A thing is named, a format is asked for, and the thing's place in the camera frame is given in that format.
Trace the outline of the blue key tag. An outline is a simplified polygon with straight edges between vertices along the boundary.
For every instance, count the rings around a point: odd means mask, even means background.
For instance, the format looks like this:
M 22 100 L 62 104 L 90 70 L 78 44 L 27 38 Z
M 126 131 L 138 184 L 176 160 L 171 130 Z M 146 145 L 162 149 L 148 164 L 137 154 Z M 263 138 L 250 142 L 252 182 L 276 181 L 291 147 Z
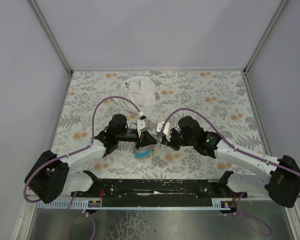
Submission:
M 142 151 L 142 152 L 136 152 L 134 157 L 136 159 L 142 159 L 142 158 L 145 158 L 145 157 L 148 157 L 152 154 L 152 149 L 147 149 L 145 151 Z

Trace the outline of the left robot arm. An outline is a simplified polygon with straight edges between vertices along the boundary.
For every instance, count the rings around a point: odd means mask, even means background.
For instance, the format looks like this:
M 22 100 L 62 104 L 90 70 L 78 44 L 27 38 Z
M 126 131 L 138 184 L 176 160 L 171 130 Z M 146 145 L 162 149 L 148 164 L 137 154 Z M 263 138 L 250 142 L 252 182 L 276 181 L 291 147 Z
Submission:
M 118 148 L 119 142 L 135 143 L 136 149 L 157 144 L 148 132 L 149 121 L 145 116 L 137 119 L 135 124 L 136 128 L 129 128 L 127 118 L 115 114 L 87 146 L 61 156 L 51 150 L 43 152 L 25 177 L 24 199 L 31 202 L 27 196 L 28 190 L 45 204 L 64 193 L 86 192 L 94 183 L 93 176 L 87 170 L 74 172 L 78 167 L 108 156 Z

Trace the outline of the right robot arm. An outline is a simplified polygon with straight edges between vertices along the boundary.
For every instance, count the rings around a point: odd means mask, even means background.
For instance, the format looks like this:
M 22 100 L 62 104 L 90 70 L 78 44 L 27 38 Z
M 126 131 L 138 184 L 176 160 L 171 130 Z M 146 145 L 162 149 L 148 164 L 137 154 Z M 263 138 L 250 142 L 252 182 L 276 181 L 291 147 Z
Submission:
M 178 128 L 167 121 L 158 122 L 156 132 L 161 144 L 175 151 L 193 147 L 200 155 L 250 171 L 248 175 L 231 171 L 222 175 L 225 185 L 235 193 L 265 195 L 286 208 L 292 208 L 299 197 L 300 168 L 288 155 L 277 158 L 237 146 L 216 132 L 205 131 L 191 116 L 181 118 Z

